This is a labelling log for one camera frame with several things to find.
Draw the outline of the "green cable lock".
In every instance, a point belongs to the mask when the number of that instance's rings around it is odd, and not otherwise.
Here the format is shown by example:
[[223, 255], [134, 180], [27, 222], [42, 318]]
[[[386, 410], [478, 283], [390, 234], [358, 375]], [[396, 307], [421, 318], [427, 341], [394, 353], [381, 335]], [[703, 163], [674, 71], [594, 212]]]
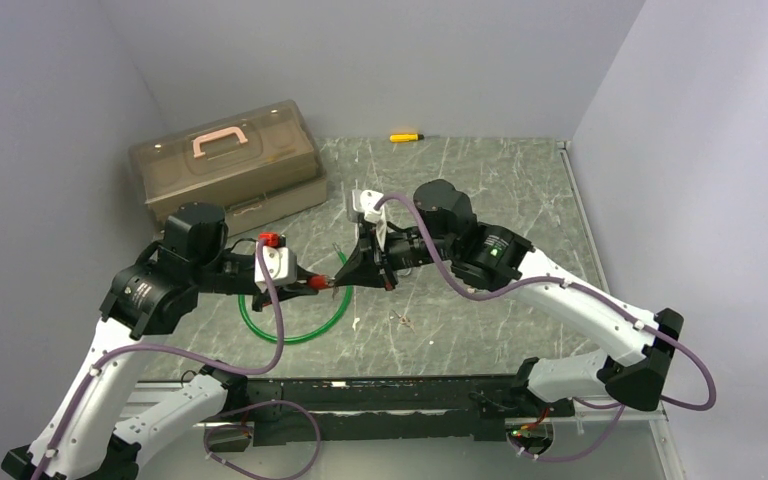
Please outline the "green cable lock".
[[[257, 250], [260, 250], [260, 248], [256, 247], [255, 257], [259, 255], [257, 253], [259, 251]], [[337, 311], [332, 315], [332, 317], [328, 321], [326, 321], [322, 326], [314, 329], [313, 331], [306, 334], [299, 335], [299, 336], [287, 336], [285, 332], [284, 343], [290, 344], [290, 345], [300, 344], [300, 343], [313, 340], [319, 337], [320, 335], [323, 335], [324, 333], [326, 333], [344, 316], [344, 314], [348, 310], [348, 307], [351, 303], [352, 297], [353, 297], [353, 287], [348, 286], [344, 292], [344, 296], [341, 301], [341, 304], [339, 305]], [[277, 343], [278, 338], [275, 335], [272, 335], [263, 331], [254, 323], [246, 307], [246, 297], [244, 295], [238, 295], [237, 300], [238, 300], [237, 303], [238, 303], [239, 313], [241, 315], [243, 322], [247, 325], [247, 327], [258, 338], [266, 340], [270, 343]]]

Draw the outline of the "red cable padlock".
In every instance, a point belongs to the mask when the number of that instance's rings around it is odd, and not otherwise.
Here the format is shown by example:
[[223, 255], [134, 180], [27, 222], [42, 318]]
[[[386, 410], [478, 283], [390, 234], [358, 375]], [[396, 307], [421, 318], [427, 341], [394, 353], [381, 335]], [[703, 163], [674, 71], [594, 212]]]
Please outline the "red cable padlock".
[[334, 280], [327, 275], [312, 275], [306, 280], [306, 285], [316, 291], [328, 290], [334, 287]]

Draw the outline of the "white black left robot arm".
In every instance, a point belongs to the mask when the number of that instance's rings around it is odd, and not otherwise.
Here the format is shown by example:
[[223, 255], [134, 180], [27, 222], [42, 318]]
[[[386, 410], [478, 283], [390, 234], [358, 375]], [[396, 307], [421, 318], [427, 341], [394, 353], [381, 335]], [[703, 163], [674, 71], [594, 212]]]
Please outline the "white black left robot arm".
[[286, 240], [262, 235], [253, 253], [227, 243], [223, 208], [193, 202], [165, 222], [162, 237], [113, 279], [87, 355], [61, 405], [29, 445], [10, 450], [2, 470], [14, 479], [133, 479], [193, 424], [239, 417], [251, 402], [253, 369], [208, 358], [180, 390], [129, 420], [121, 413], [154, 353], [203, 293], [250, 295], [256, 307], [314, 295], [325, 276], [297, 263]]

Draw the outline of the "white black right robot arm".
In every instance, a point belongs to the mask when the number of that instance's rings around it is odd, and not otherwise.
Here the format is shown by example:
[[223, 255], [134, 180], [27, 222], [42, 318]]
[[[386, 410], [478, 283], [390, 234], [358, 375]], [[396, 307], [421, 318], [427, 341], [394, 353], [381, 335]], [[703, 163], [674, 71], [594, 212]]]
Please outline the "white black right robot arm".
[[417, 223], [409, 228], [390, 224], [384, 199], [372, 190], [348, 194], [357, 243], [335, 285], [392, 290], [399, 271], [435, 265], [470, 299], [510, 296], [597, 345], [589, 354], [526, 359], [510, 391], [520, 413], [534, 415], [565, 399], [601, 395], [636, 410], [656, 409], [681, 315], [640, 309], [590, 285], [523, 236], [479, 221], [469, 196], [446, 180], [416, 189], [408, 204]]

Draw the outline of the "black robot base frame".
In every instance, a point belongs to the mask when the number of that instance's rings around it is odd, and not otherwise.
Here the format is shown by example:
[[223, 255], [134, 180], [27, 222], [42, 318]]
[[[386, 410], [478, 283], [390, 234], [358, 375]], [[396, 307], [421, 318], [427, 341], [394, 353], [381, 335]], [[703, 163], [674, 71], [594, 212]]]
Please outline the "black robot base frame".
[[516, 375], [255, 378], [231, 390], [211, 420], [250, 428], [256, 446], [429, 438], [503, 441], [508, 432], [570, 418]]

